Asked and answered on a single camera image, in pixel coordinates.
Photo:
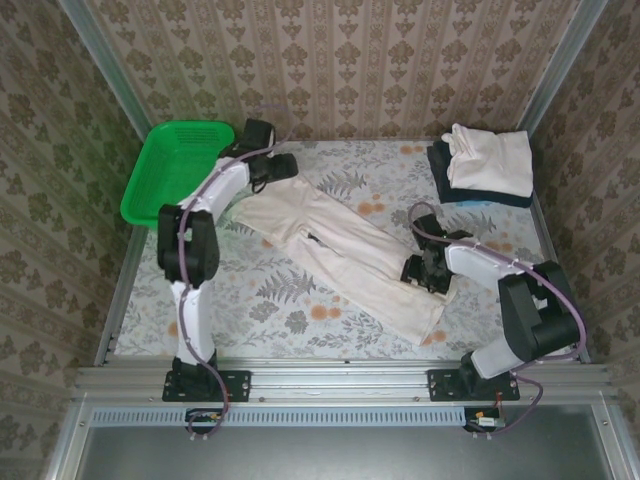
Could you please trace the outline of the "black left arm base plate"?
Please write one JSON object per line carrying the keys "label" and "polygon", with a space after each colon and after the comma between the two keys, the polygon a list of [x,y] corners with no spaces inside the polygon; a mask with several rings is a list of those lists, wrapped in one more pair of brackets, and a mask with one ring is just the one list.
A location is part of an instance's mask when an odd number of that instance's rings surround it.
{"label": "black left arm base plate", "polygon": [[[218,372],[230,402],[247,402],[251,389],[251,372]],[[162,392],[164,402],[222,402],[223,392],[215,376],[207,369],[172,370],[166,374]]]}

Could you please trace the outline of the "white robot-arm print t-shirt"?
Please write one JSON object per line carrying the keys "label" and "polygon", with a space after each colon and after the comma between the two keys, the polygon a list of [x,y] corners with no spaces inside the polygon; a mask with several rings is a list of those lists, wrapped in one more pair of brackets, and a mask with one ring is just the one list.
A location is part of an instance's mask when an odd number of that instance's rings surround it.
{"label": "white robot-arm print t-shirt", "polygon": [[239,201],[230,214],[415,345],[430,335],[454,297],[453,291],[434,294],[403,282],[413,251],[303,176],[269,184]]}

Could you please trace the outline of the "aluminium frame post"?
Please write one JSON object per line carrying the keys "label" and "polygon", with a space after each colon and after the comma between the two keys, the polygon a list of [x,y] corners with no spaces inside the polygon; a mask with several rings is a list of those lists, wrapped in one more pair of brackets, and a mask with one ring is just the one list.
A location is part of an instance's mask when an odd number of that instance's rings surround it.
{"label": "aluminium frame post", "polygon": [[152,130],[142,94],[127,71],[135,40],[130,0],[57,0],[141,141]]}
{"label": "aluminium frame post", "polygon": [[607,3],[608,0],[580,0],[518,122],[517,129],[526,131],[529,138],[534,135]]}

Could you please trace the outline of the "grey metal shelf panel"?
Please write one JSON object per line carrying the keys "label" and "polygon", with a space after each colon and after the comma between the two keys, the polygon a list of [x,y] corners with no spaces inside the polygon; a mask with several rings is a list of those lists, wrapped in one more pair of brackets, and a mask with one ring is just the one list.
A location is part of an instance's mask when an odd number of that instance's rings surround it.
{"label": "grey metal shelf panel", "polygon": [[612,480],[591,424],[533,423],[491,440],[457,428],[99,428],[78,480]]}

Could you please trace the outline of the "floral table cloth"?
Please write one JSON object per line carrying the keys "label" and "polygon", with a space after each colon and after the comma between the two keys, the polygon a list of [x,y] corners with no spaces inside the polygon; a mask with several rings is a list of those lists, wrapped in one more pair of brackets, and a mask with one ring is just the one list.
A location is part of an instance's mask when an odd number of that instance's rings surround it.
{"label": "floral table cloth", "polygon": [[[425,201],[449,231],[464,230],[509,257],[545,255],[531,212],[493,204],[441,204],[423,141],[292,142],[301,173],[318,189],[407,246],[409,208]],[[458,360],[501,330],[497,295],[461,279],[420,345],[395,335],[312,277],[259,234],[222,217],[212,335],[224,357]]]}

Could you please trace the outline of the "stack of folded clothes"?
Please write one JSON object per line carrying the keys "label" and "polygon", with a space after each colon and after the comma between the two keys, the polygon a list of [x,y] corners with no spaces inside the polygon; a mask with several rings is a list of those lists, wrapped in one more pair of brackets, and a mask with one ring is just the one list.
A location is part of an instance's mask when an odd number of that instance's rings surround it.
{"label": "stack of folded clothes", "polygon": [[442,204],[460,202],[492,202],[511,207],[529,208],[533,203],[533,196],[519,197],[500,192],[482,191],[474,189],[459,189],[451,186],[447,177],[451,154],[448,145],[435,141],[427,148],[427,159],[434,177],[439,201]]}

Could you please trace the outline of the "green plastic mesh basket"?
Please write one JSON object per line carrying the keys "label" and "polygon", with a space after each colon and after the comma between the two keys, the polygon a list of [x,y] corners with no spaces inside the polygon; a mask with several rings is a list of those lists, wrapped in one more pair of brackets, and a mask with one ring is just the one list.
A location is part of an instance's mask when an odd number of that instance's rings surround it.
{"label": "green plastic mesh basket", "polygon": [[120,205],[131,225],[157,228],[160,208],[176,205],[210,174],[219,153],[234,142],[218,121],[169,121],[148,134]]}

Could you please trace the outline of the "folded plain white t-shirt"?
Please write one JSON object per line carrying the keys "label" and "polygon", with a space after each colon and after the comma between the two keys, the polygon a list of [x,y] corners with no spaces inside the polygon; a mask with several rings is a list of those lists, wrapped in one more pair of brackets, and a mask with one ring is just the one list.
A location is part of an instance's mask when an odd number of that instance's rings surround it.
{"label": "folded plain white t-shirt", "polygon": [[526,131],[494,133],[453,124],[441,140],[451,155],[447,178],[453,188],[532,195],[532,150]]}

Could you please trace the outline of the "aluminium mounting rail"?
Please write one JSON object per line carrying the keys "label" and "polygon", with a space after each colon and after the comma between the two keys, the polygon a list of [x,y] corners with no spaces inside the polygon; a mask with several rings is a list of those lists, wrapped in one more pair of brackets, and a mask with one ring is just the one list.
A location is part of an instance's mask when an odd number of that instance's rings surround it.
{"label": "aluminium mounting rail", "polygon": [[[447,362],[341,361],[226,363],[229,370],[251,373],[250,403],[283,405],[364,405],[426,403],[430,391],[444,382],[432,373]],[[163,363],[129,362],[82,368],[77,394],[94,399],[140,403],[158,401],[169,367]],[[557,362],[535,365],[524,378],[543,386],[549,404],[582,404],[616,396],[603,365]]]}

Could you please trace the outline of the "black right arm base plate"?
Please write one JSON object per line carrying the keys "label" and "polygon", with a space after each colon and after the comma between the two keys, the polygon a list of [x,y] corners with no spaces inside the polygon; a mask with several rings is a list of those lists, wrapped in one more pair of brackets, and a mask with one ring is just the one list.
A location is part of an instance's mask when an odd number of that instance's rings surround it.
{"label": "black right arm base plate", "polygon": [[435,369],[429,370],[427,377],[432,402],[520,399],[518,383],[508,372],[483,379],[463,369]]}

